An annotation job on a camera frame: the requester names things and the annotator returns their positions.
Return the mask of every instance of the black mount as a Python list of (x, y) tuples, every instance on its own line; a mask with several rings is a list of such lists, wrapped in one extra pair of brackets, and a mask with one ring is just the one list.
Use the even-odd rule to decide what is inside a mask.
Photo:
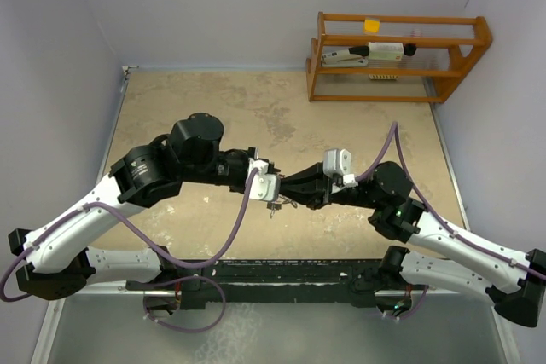
[(332, 179), (322, 172), (322, 163), (281, 179), (280, 194), (316, 210), (329, 204), (374, 209), (368, 222), (389, 240), (407, 242), (419, 229), (413, 226), (424, 211), (421, 202), (409, 198), (413, 182), (395, 162), (379, 164), (357, 187), (332, 194)]
[[(26, 234), (30, 230), (15, 229), (8, 235), (11, 253), (19, 256), (23, 252)], [(87, 261), (83, 249), (61, 272), (53, 274), (34, 273), (34, 266), (29, 263), (17, 270), (15, 277), (19, 290), (44, 300), (57, 300), (72, 296), (87, 284), (87, 279), (96, 272)]]
[[(394, 306), (400, 296), (380, 297), (381, 290), (404, 290), (399, 274), (383, 271), (377, 259), (339, 260), (221, 260), (203, 269), (163, 269), (154, 282), (198, 274), (216, 281), (229, 303), (348, 303), (359, 308)], [(128, 291), (149, 289), (128, 281)], [(174, 286), (162, 287), (174, 290)], [(218, 291), (198, 280), (182, 285), (180, 309), (204, 309), (206, 303), (221, 302)]]
[[(546, 274), (546, 253), (535, 249), (526, 255), (529, 267)], [(486, 290), (495, 303), (495, 311), (502, 317), (526, 327), (536, 327), (543, 304), (544, 282), (532, 274), (518, 282), (521, 288), (506, 294), (492, 286)]]

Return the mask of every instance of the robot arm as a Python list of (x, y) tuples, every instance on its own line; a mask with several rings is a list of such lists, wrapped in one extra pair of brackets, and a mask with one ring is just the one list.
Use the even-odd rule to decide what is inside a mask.
[[(19, 288), (48, 300), (74, 294), (88, 284), (117, 280), (149, 282), (164, 269), (166, 261), (153, 250), (104, 251), (90, 244), (119, 220), (110, 212), (88, 204), (102, 202), (123, 217), (131, 217), (163, 199), (179, 194), (183, 182), (229, 186), (243, 192), (247, 176), (256, 169), (250, 199), (275, 201), (280, 186), (278, 170), (258, 159), (258, 150), (219, 150), (222, 123), (205, 113), (175, 123), (168, 135), (148, 145), (132, 148), (116, 162), (108, 175), (79, 202), (47, 225), (9, 235), (12, 253), (19, 256), (33, 248), (26, 265), (17, 271)], [(37, 238), (74, 211), (44, 242)]]
[(448, 221), (442, 226), (421, 202), (410, 198), (412, 188), (413, 182), (393, 162), (379, 164), (368, 178), (356, 182), (351, 154), (334, 149), (325, 153), (322, 163), (282, 179), (281, 195), (311, 209), (328, 204), (374, 209), (369, 223), (377, 233), (451, 259), (391, 246), (381, 264), (383, 274), (477, 297), (513, 322), (536, 326), (545, 282), (529, 269), (546, 274), (546, 253), (509, 249)]
[[(421, 202), (410, 198), (413, 183), (393, 162), (379, 164), (369, 177), (357, 181), (351, 173), (351, 154), (335, 149), (325, 153), (323, 162), (280, 178), (272, 163), (258, 159), (255, 148), (220, 151), (223, 133), (222, 123), (208, 114), (178, 121), (170, 134), (131, 149), (89, 194), (52, 223), (36, 231), (12, 232), (9, 242), (15, 255), (33, 248), (26, 265), (17, 271), (20, 289), (51, 300), (74, 294), (91, 283), (147, 283), (167, 270), (177, 272), (151, 249), (103, 251), (89, 247), (118, 219), (101, 208), (86, 208), (86, 204), (100, 201), (130, 217), (178, 195), (183, 182), (228, 186), (242, 193), (252, 172), (250, 199), (263, 200), (273, 209), (278, 209), (278, 196), (312, 210), (329, 204), (373, 209), (369, 222), (379, 234), (451, 259), (426, 257), (391, 246), (379, 267), (385, 281), (466, 293), (494, 304), (497, 312), (511, 321), (536, 325), (544, 281), (519, 267), (546, 273), (543, 252), (525, 254), (504, 248), (451, 223), (450, 229), (445, 229)], [(40, 234), (77, 210), (80, 213), (75, 218), (35, 245)], [(477, 251), (465, 240), (491, 253), (501, 252), (509, 263)]]

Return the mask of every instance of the yellow object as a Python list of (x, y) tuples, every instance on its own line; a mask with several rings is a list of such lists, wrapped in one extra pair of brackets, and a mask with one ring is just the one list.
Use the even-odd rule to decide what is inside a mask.
[(381, 27), (381, 22), (374, 19), (364, 20), (364, 33), (376, 34)]

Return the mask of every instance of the black end cap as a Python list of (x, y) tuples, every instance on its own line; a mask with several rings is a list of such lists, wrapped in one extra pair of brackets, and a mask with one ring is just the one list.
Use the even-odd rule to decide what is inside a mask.
[(28, 229), (15, 229), (8, 234), (9, 250), (12, 255), (19, 256), (25, 250), (23, 244), (29, 232)]
[(526, 280), (520, 290), (511, 294), (504, 294), (494, 286), (486, 292), (495, 302), (495, 311), (505, 319), (525, 327), (538, 325), (544, 285)]
[(192, 165), (206, 165), (214, 155), (224, 135), (222, 122), (207, 113), (195, 113), (177, 121), (167, 137), (178, 161)]
[(44, 300), (58, 300), (72, 296), (83, 289), (87, 280), (82, 274), (40, 274), (33, 273), (27, 264), (15, 273), (19, 290)]
[(402, 246), (389, 246), (379, 265), (379, 272), (397, 284), (406, 284), (400, 272), (402, 271), (402, 262), (409, 252), (407, 248)]
[(368, 57), (369, 56), (369, 46), (355, 46), (350, 47), (349, 53), (352, 55), (361, 55), (362, 57)]
[(546, 274), (546, 253), (538, 249), (533, 249), (526, 254), (526, 259), (530, 262), (530, 268), (539, 273)]
[(411, 57), (417, 51), (417, 46), (415, 44), (405, 44), (404, 45), (404, 55)]

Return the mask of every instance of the wooden shelf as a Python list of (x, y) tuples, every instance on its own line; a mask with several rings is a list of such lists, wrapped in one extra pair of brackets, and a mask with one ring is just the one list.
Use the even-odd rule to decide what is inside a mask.
[(336, 68), (336, 67), (319, 67), (317, 68), (319, 74), (382, 74), (384, 76), (397, 76), (400, 75), (400, 70), (404, 70), (404, 76), (417, 76), (417, 77), (453, 77), (458, 78), (461, 76), (461, 72), (455, 70), (412, 70), (412, 69), (400, 69), (400, 68)]
[[(326, 32), (326, 21), (364, 22), (377, 19), (390, 24), (426, 24), (426, 25), (468, 25), (473, 27), (473, 38), (449, 38), (430, 36), (382, 36), (369, 34), (333, 34)], [(364, 14), (324, 14), (317, 18), (317, 38), (311, 40), (311, 58), (307, 59), (307, 92), (309, 101), (408, 101), (408, 102), (444, 102), (467, 76), (479, 58), (492, 42), (492, 35), (484, 17), (426, 17), (426, 16), (382, 16)], [(411, 43), (418, 49), (447, 49), (450, 58), (447, 70), (420, 68), (380, 67), (322, 67), (321, 56), (325, 46), (351, 47), (367, 45), (370, 42)], [(472, 46), (467, 56), (462, 56), (460, 46)], [(385, 95), (315, 95), (319, 74), (377, 74), (387, 76), (430, 77), (438, 93), (436, 97), (409, 97)]]

